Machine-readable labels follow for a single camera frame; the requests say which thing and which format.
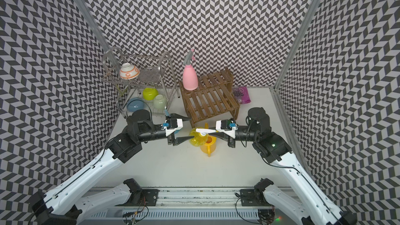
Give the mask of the yellow watering can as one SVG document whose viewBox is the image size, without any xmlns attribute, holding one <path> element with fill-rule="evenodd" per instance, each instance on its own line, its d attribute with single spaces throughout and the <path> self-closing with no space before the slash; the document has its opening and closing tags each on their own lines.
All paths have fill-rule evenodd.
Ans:
<svg viewBox="0 0 400 225">
<path fill-rule="evenodd" d="M 206 139 L 205 143 L 200 146 L 200 149 L 208 157 L 211 157 L 211 154 L 216 149 L 216 137 L 210 136 L 208 133 L 200 133 L 200 135 Z"/>
</svg>

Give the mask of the pink spray bottle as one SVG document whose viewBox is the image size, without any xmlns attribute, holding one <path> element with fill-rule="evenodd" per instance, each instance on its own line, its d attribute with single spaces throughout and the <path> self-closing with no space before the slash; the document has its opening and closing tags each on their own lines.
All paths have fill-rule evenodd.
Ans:
<svg viewBox="0 0 400 225">
<path fill-rule="evenodd" d="M 182 75 L 183 87 L 188 91 L 194 91 L 198 88 L 198 78 L 197 73 L 192 66 L 192 61 L 194 60 L 194 49 L 191 49 L 184 59 L 184 71 Z"/>
</svg>

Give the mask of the blue spray bottle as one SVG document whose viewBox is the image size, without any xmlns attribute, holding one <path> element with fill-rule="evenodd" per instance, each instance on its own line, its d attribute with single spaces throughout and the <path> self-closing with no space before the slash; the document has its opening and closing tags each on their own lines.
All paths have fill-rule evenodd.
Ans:
<svg viewBox="0 0 400 225">
<path fill-rule="evenodd" d="M 168 110 L 165 110 L 165 117 L 166 117 L 166 120 L 168 119 L 168 118 L 171 118 L 170 117 L 170 113 L 168 112 Z M 166 124 L 166 121 L 163 123 L 163 125 L 162 125 L 163 127 L 164 127 L 164 130 L 166 130 L 166 126 L 167 126 L 167 124 Z"/>
</svg>

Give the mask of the yellow transparent spray bottle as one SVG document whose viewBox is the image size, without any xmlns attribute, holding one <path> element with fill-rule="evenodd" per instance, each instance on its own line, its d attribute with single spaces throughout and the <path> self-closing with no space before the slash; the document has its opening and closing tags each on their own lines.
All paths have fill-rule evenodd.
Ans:
<svg viewBox="0 0 400 225">
<path fill-rule="evenodd" d="M 195 146 L 195 147 L 200 147 L 202 145 L 204 145 L 207 140 L 209 135 L 205 134 L 202 135 L 201 133 L 196 131 L 196 128 L 193 128 L 189 134 L 189 136 L 193 136 L 193 138 L 190 140 L 190 144 Z"/>
</svg>

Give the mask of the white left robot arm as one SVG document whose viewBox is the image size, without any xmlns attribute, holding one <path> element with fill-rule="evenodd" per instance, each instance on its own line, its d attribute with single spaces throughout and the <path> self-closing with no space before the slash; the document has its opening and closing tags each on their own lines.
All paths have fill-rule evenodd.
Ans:
<svg viewBox="0 0 400 225">
<path fill-rule="evenodd" d="M 85 196 L 113 170 L 128 162 L 142 150 L 142 144 L 166 139 L 177 146 L 190 136 L 175 137 L 189 117 L 167 114 L 162 124 L 154 124 L 148 110 L 135 111 L 126 118 L 122 133 L 110 139 L 103 150 L 86 166 L 59 186 L 47 191 L 37 191 L 29 199 L 33 217 L 40 225 L 77 225 L 92 215 L 129 200 L 138 202 L 141 188 L 134 179 L 101 193 Z"/>
</svg>

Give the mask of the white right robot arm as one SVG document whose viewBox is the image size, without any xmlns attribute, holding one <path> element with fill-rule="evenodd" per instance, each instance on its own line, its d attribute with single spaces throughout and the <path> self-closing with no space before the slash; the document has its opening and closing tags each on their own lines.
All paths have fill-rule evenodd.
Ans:
<svg viewBox="0 0 400 225">
<path fill-rule="evenodd" d="M 355 225 L 357 216 L 344 211 L 318 187 L 300 164 L 288 143 L 272 131 L 270 118 L 262 107 L 248 111 L 246 125 L 234 120 L 216 122 L 214 129 L 197 129 L 234 147 L 236 141 L 250 141 L 263 161 L 285 177 L 299 201 L 283 193 L 271 180 L 262 179 L 254 187 L 256 198 L 266 201 L 288 215 L 298 225 Z"/>
</svg>

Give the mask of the wooden slatted shelf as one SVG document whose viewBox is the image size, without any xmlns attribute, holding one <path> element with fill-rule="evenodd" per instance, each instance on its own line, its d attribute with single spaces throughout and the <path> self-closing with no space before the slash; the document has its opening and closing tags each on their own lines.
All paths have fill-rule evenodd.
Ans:
<svg viewBox="0 0 400 225">
<path fill-rule="evenodd" d="M 209 118 L 229 112 L 234 120 L 239 114 L 240 105 L 232 93 L 234 75 L 229 68 L 198 77 L 198 88 L 186 90 L 180 81 L 183 105 L 191 127 Z"/>
</svg>

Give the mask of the pale green bowl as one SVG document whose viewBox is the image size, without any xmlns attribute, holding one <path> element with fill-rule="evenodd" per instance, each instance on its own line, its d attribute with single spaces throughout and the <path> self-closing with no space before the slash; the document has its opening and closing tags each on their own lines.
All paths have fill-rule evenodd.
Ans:
<svg viewBox="0 0 400 225">
<path fill-rule="evenodd" d="M 167 98 L 164 95 L 159 94 L 153 99 L 153 106 L 156 110 L 164 111 L 166 109 L 167 102 Z"/>
</svg>

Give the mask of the lime green bowl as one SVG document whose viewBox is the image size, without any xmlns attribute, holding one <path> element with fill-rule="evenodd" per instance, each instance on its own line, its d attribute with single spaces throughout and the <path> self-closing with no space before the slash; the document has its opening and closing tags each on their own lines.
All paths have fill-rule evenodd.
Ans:
<svg viewBox="0 0 400 225">
<path fill-rule="evenodd" d="M 158 90 L 156 88 L 145 88 L 143 90 L 143 98 L 146 101 L 152 101 L 154 98 L 158 96 Z"/>
</svg>

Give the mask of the blue bowl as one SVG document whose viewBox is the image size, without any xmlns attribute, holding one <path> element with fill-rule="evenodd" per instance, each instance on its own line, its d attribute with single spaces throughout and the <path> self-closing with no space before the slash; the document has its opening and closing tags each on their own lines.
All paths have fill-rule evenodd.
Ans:
<svg viewBox="0 0 400 225">
<path fill-rule="evenodd" d="M 135 112 L 145 108 L 145 103 L 141 98 L 131 98 L 126 105 L 127 111 Z"/>
</svg>

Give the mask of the white orange patterned bowl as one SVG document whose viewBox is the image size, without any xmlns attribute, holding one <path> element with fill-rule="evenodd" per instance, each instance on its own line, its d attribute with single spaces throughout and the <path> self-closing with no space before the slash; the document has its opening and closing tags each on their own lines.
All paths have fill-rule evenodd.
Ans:
<svg viewBox="0 0 400 225">
<path fill-rule="evenodd" d="M 140 74 L 140 70 L 137 66 L 131 63 L 122 64 L 119 72 L 119 76 L 125 80 L 131 80 L 138 77 Z"/>
</svg>

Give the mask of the aluminium corner post right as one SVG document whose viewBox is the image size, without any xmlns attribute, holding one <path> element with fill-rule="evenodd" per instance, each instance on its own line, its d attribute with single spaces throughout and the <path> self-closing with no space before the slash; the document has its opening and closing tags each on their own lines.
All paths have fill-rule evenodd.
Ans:
<svg viewBox="0 0 400 225">
<path fill-rule="evenodd" d="M 286 113 L 285 107 L 283 105 L 281 95 L 279 92 L 279 87 L 282 85 L 289 69 L 292 66 L 294 57 L 302 43 L 302 40 L 303 40 L 305 34 L 307 33 L 307 30 L 313 20 L 313 17 L 315 15 L 321 1 L 322 0 L 311 0 L 310 6 L 305 14 L 305 17 L 302 21 L 302 24 L 299 28 L 298 33 L 295 36 L 293 45 L 290 48 L 289 54 L 285 59 L 285 62 L 283 64 L 280 74 L 276 80 L 276 83 L 270 89 L 270 92 L 271 92 L 271 95 L 272 95 L 272 98 L 274 101 L 274 105 L 277 109 L 278 116 L 279 116 L 281 124 L 283 126 L 283 131 L 287 138 L 287 141 L 288 141 L 290 147 L 292 148 L 294 154 L 297 156 L 298 160 L 300 161 L 301 166 L 303 166 L 303 168 L 306 170 L 307 173 L 310 173 L 310 170 L 308 169 L 306 160 L 301 151 L 300 142 L 296 136 L 296 133 L 291 124 L 290 118 L 289 118 L 288 114 Z"/>
</svg>

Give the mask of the aluminium corner post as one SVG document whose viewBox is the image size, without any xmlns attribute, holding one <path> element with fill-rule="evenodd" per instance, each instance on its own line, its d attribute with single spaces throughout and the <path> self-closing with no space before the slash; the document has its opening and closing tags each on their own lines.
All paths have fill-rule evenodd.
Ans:
<svg viewBox="0 0 400 225">
<path fill-rule="evenodd" d="M 294 154 L 297 156 L 298 160 L 300 161 L 301 166 L 303 166 L 303 168 L 306 170 L 307 173 L 310 173 L 310 170 L 308 169 L 306 160 L 301 151 L 300 142 L 296 136 L 296 133 L 291 124 L 290 118 L 289 118 L 288 114 L 286 113 L 285 107 L 283 105 L 281 95 L 279 92 L 279 87 L 282 85 L 289 69 L 292 66 L 294 57 L 302 43 L 302 40 L 303 40 L 305 34 L 307 33 L 307 30 L 313 20 L 313 17 L 315 15 L 321 1 L 322 0 L 311 0 L 310 6 L 305 14 L 305 17 L 302 21 L 302 24 L 299 28 L 298 33 L 295 36 L 293 45 L 290 48 L 289 54 L 285 59 L 285 62 L 283 64 L 280 74 L 276 80 L 276 83 L 270 89 L 270 92 L 271 92 L 271 95 L 272 95 L 272 98 L 274 101 L 274 105 L 277 109 L 278 116 L 279 116 L 281 124 L 283 126 L 283 131 L 287 138 L 287 141 L 288 141 L 290 147 L 292 148 Z"/>
<path fill-rule="evenodd" d="M 103 55 L 100 58 L 100 65 L 102 66 L 102 82 L 109 86 L 113 86 L 114 100 L 119 101 L 128 89 L 123 89 L 119 86 L 118 81 L 115 79 L 117 72 L 121 68 L 121 62 L 125 61 L 126 57 L 121 48 L 108 45 L 105 36 L 103 35 L 100 27 L 97 25 L 95 18 L 90 12 L 84 0 L 73 0 L 77 5 L 84 20 L 87 22 L 101 48 Z"/>
</svg>

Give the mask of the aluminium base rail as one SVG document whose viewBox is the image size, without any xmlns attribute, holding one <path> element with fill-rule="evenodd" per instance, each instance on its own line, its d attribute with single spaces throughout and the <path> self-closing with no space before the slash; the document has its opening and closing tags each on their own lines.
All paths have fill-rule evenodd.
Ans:
<svg viewBox="0 0 400 225">
<path fill-rule="evenodd" d="M 148 188 L 142 206 L 131 202 L 101 208 L 83 225 L 244 224 L 298 225 L 302 204 L 291 211 L 258 198 L 253 188 Z"/>
</svg>

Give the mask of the aluminium corner post left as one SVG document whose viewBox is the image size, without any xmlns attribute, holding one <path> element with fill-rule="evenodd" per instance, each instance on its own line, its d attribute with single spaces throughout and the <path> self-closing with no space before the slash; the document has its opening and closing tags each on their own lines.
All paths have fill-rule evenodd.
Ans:
<svg viewBox="0 0 400 225">
<path fill-rule="evenodd" d="M 90 12 L 84 0 L 73 0 L 77 5 L 84 20 L 87 22 L 101 48 L 103 55 L 100 58 L 100 65 L 102 66 L 102 82 L 109 86 L 113 86 L 114 100 L 119 101 L 128 89 L 123 89 L 119 86 L 118 81 L 115 79 L 117 72 L 121 68 L 121 62 L 125 61 L 126 57 L 121 48 L 108 45 L 105 36 L 103 35 L 100 27 L 97 25 L 95 18 Z"/>
</svg>

